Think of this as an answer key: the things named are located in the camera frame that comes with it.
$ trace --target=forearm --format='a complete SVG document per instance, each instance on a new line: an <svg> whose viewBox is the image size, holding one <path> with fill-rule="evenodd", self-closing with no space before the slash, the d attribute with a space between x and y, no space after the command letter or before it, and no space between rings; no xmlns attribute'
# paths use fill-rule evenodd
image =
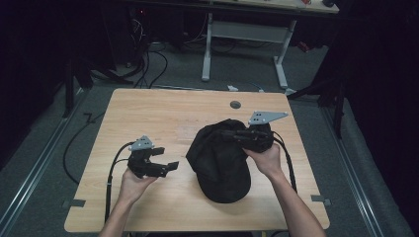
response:
<svg viewBox="0 0 419 237"><path fill-rule="evenodd" d="M122 236L131 207L132 204L118 200L99 236Z"/></svg>
<svg viewBox="0 0 419 237"><path fill-rule="evenodd" d="M290 234L293 237L325 236L317 218L293 190L284 173L277 173L268 178L284 212Z"/></svg>

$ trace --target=human hand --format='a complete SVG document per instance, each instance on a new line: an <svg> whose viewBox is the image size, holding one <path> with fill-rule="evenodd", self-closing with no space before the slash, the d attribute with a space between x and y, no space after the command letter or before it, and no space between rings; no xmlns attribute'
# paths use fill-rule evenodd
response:
<svg viewBox="0 0 419 237"><path fill-rule="evenodd" d="M156 177L146 176L140 179L129 168L126 168L126 171L123 174L123 183L121 184L118 201L124 201L127 204L134 204L139 198L141 198L147 187L156 180Z"/></svg>
<svg viewBox="0 0 419 237"><path fill-rule="evenodd" d="M268 178L283 174L281 169L281 148L278 144L274 143L271 148L262 153L244 148L243 150L248 156L253 158L259 171Z"/></svg>

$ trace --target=person's left hand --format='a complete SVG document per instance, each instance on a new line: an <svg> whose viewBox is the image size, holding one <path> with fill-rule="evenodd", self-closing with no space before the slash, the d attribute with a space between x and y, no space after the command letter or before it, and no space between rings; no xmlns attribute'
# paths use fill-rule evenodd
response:
<svg viewBox="0 0 419 237"><path fill-rule="evenodd" d="M144 194L147 187L156 180L156 177L146 176L140 179L129 168L126 168L118 201L134 204Z"/></svg>

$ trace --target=black cap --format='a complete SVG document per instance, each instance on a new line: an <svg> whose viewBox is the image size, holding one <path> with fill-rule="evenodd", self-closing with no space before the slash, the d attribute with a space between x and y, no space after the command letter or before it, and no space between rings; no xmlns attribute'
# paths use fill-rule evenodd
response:
<svg viewBox="0 0 419 237"><path fill-rule="evenodd" d="M232 203L249 193L247 155L237 142L221 135L225 130L243 129L244 123L234 119L207 125L197 133L186 155L203 193L215 202Z"/></svg>

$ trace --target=gray carpet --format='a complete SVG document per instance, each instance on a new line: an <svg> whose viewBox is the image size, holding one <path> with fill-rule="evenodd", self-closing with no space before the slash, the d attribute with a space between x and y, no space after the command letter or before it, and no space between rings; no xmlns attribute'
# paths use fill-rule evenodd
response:
<svg viewBox="0 0 419 237"><path fill-rule="evenodd" d="M161 46L158 44L153 48L158 49ZM167 46L162 53L167 57L169 64L155 86L225 91L227 85L233 85L239 91L258 91L259 88L254 85L257 84L267 92L283 93L272 58L267 56L276 46L271 44L256 49L238 46L229 53L214 53L211 79L206 83L201 81L204 55L202 48L184 48L179 51ZM228 49L228 46L216 47L217 50L226 48ZM284 61L290 88L298 90L308 86L326 52L325 47L308 53L291 47ZM160 55L152 52L149 55L150 68L146 76L148 83L164 68L164 60ZM65 200L73 198L77 187L64 173L62 156L71 137L86 124L87 117L84 114L91 113L94 117L102 113L112 92L120 87L123 86L95 80L93 89L84 92L85 99L58 141L50 163L16 219L9 236L96 236L67 233L63 229L68 209L62 207L62 204ZM331 204L326 206L331 222L326 232L329 236L370 236L339 160L333 136L314 99L313 96L305 96L291 101L291 106L320 192L331 201ZM19 187L31 172L48 139L60 123L63 112L64 93L61 90L55 96L54 104L32 125L32 131L0 173L0 180L3 181L0 183L0 213L7 210ZM87 126L68 150L68 170L77 180L83 173L100 123L99 119ZM343 142L371 201L383 235L413 236L382 181L348 103L345 105L342 132Z"/></svg>

